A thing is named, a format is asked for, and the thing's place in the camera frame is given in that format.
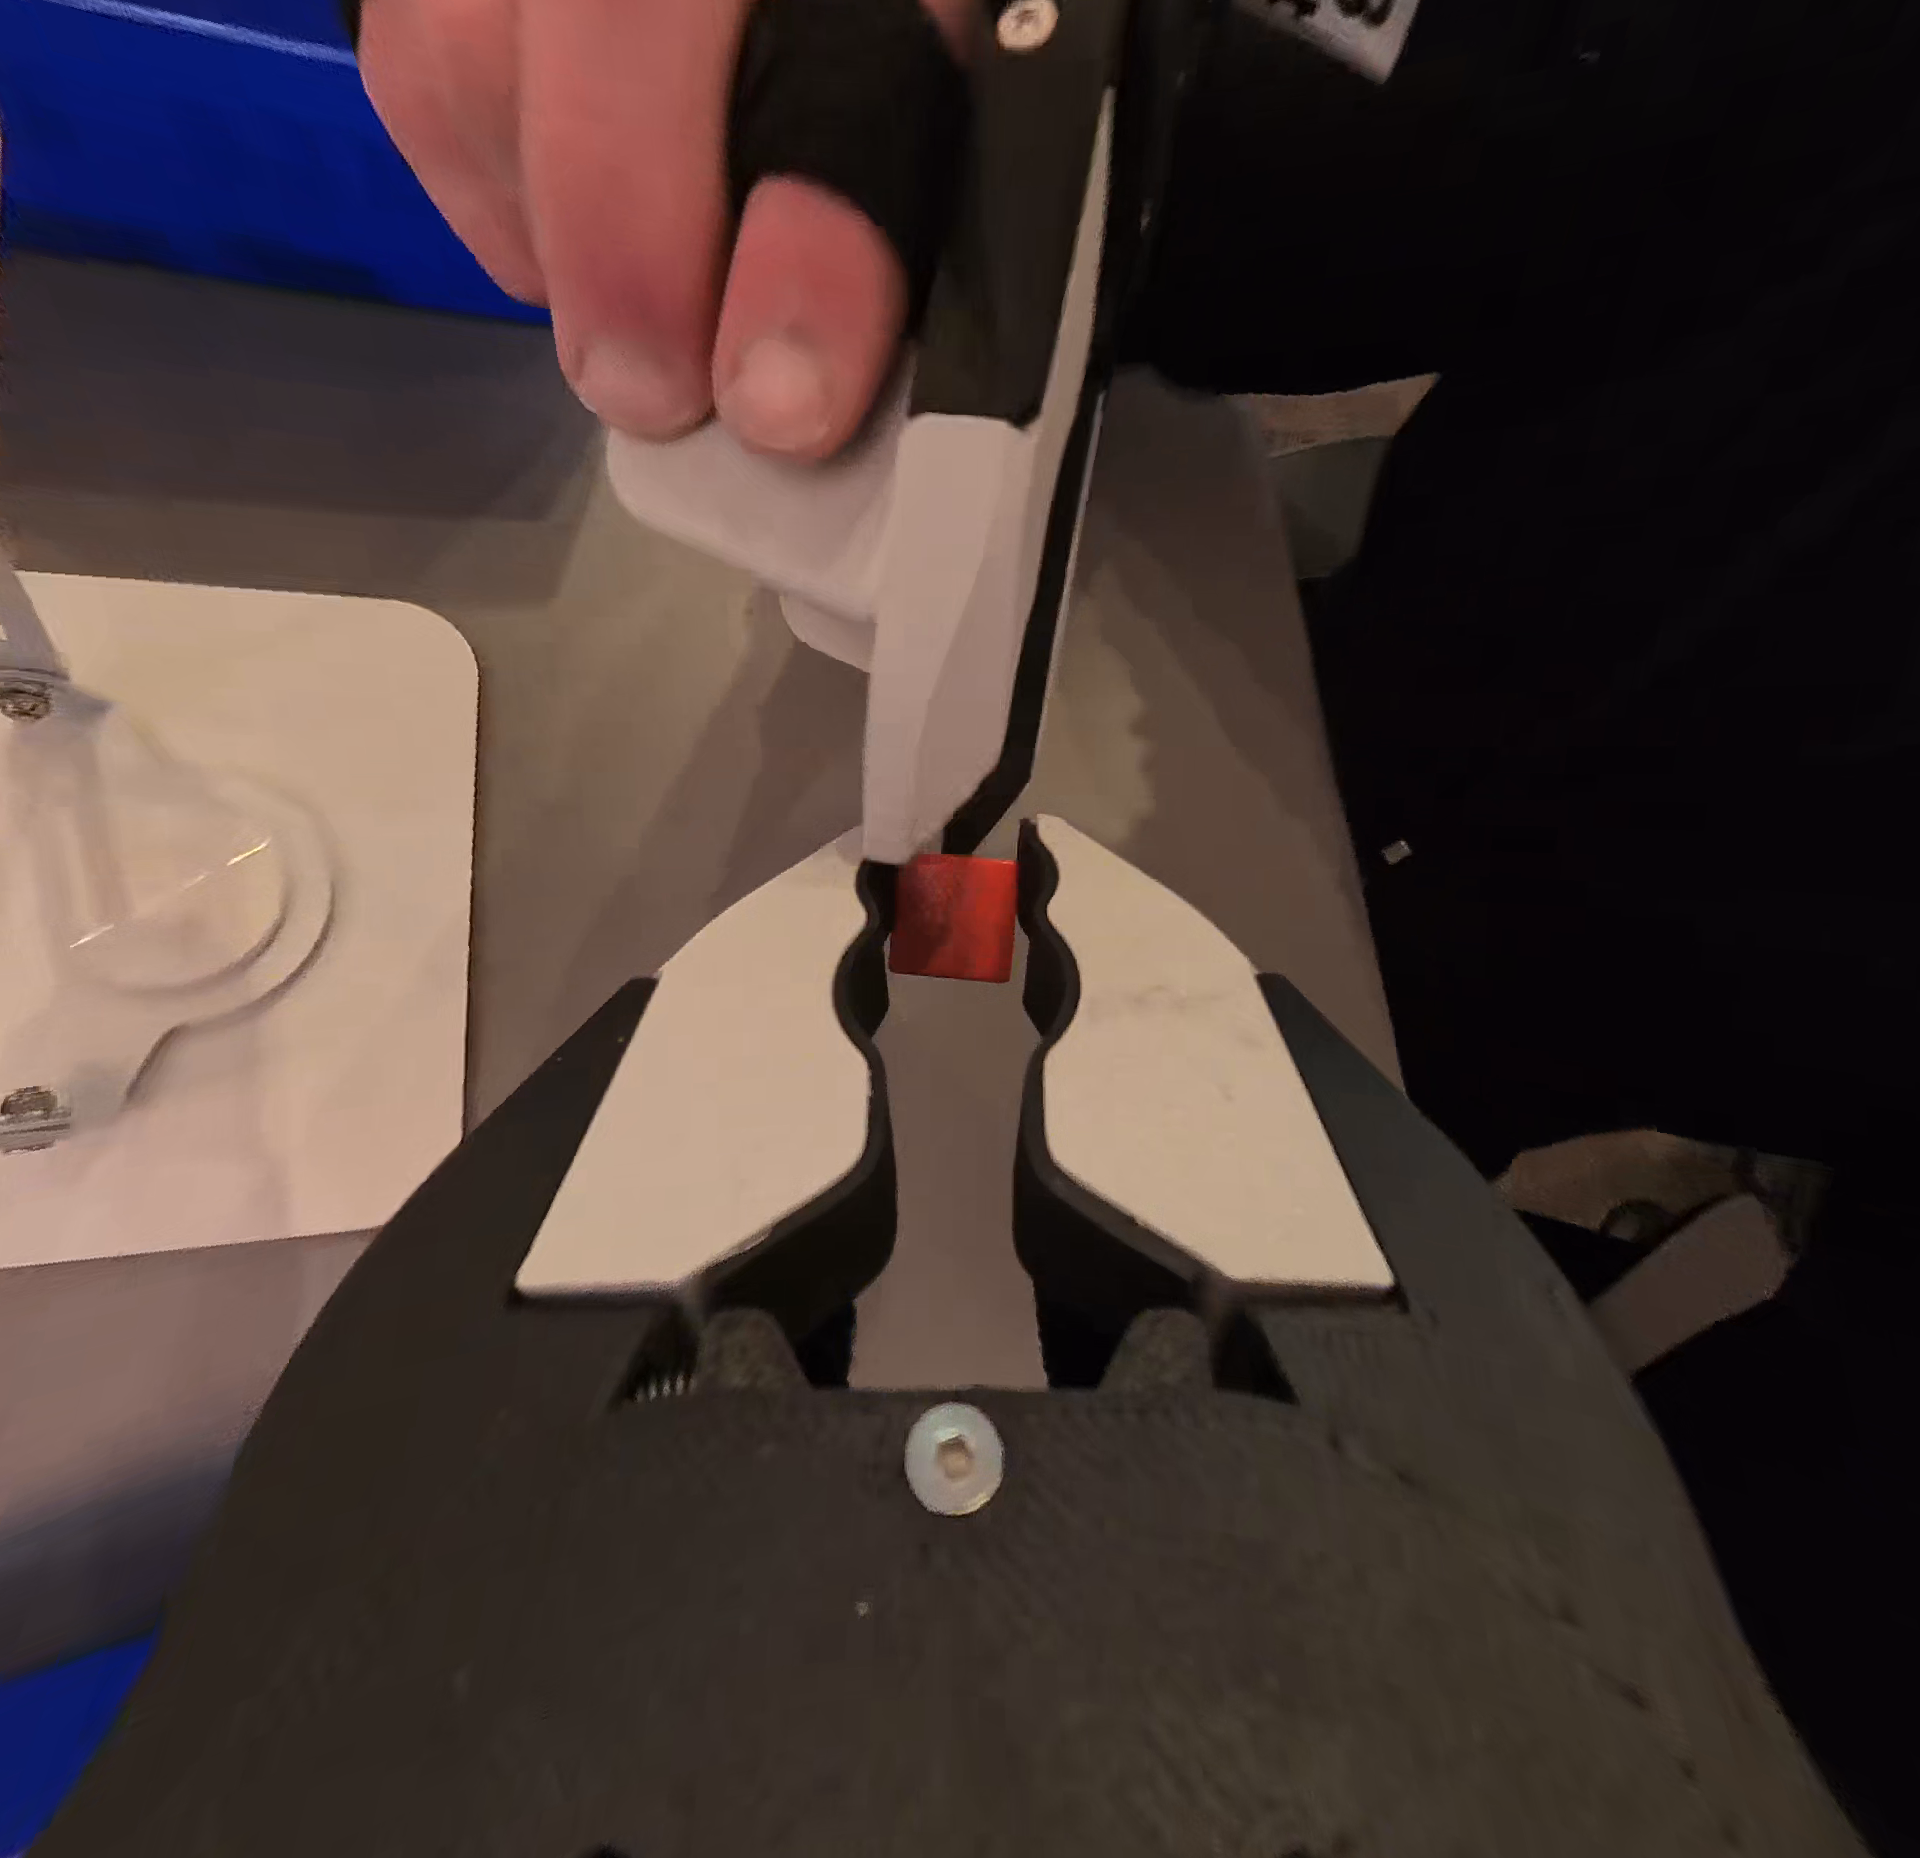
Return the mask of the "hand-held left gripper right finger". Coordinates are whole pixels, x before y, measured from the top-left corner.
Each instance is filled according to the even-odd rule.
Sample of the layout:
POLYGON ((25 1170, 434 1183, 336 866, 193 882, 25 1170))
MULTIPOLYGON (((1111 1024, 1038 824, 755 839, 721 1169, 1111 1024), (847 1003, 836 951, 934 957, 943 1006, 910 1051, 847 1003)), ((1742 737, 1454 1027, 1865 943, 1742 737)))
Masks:
POLYGON ((1094 1388, 1152 1311, 1199 1323, 1243 1388, 1269 1307, 1400 1290, 1247 954, 1068 821, 1017 848, 1022 1008, 1038 1046, 1015 1142, 1015 1255, 1052 1384, 1094 1388))

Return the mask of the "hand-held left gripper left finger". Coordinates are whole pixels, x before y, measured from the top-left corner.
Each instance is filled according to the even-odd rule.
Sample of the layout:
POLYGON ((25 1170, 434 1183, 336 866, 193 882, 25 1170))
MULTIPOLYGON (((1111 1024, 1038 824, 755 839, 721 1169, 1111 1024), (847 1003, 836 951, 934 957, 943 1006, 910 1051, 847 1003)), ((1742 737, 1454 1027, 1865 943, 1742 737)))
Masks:
POLYGON ((875 1051, 894 901, 891 869, 823 845, 660 970, 517 1298, 758 1311, 817 1388, 850 1382, 859 1300, 899 1243, 875 1051))

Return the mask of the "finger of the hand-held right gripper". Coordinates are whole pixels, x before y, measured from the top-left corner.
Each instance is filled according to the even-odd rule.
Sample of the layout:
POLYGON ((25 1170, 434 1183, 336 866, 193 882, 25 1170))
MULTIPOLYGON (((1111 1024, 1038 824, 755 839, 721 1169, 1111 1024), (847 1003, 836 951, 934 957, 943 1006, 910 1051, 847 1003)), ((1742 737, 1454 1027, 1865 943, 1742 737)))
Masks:
POLYGON ((1014 710, 1046 526, 1094 335, 1114 96, 1097 110, 1038 415, 1015 427, 920 412, 905 421, 878 537, 868 680, 862 855, 934 848, 995 767, 1014 710))

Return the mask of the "red cube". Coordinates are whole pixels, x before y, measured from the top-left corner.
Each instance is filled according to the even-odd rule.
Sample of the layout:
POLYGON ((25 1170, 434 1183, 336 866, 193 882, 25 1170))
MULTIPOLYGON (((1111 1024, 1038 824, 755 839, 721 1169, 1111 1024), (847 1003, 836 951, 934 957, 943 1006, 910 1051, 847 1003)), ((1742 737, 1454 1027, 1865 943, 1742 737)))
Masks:
POLYGON ((886 943, 894 977, 1005 984, 1014 975, 1015 861, 922 855, 899 868, 886 943))

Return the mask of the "person's right hand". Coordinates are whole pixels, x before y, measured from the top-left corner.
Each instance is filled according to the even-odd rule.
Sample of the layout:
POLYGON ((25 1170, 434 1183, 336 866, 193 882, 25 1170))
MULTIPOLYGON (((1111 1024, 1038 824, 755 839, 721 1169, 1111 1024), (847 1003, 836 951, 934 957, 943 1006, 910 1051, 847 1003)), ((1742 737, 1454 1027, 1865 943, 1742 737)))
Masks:
POLYGON ((732 76, 756 0, 363 0, 377 116, 451 231, 551 314, 587 410, 631 439, 718 421, 824 460, 868 421, 905 273, 851 203, 768 177, 728 203, 732 76))

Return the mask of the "grey chair base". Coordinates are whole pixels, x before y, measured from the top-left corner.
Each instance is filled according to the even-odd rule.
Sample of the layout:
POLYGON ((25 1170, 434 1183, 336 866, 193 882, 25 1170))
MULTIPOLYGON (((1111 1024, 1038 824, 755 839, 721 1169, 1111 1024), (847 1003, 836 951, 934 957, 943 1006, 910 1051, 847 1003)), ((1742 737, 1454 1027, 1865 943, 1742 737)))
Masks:
POLYGON ((1779 1292, 1831 1173, 1634 1128, 1523 1150, 1493 1185, 1640 1372, 1779 1292))

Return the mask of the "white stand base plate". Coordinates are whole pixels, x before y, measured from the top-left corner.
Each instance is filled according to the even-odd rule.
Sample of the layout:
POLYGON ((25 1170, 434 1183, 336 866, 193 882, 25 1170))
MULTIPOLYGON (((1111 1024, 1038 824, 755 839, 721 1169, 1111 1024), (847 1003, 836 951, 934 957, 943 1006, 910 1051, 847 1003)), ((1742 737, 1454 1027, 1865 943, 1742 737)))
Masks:
POLYGON ((20 578, 75 686, 311 812, 333 909, 295 984, 168 1045, 106 1128, 5 1155, 5 1269, 388 1221, 462 1127, 471 649, 399 599, 20 578))

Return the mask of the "clear plastic stand bracket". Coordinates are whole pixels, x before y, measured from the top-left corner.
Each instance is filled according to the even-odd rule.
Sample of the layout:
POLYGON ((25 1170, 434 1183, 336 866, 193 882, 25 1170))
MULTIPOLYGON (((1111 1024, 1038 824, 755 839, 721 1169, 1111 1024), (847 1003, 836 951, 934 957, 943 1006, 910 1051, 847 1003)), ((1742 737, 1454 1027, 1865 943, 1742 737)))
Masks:
POLYGON ((5 670, 3 1150, 114 1122, 179 1038, 269 1005, 333 909, 323 828, 122 704, 5 670))

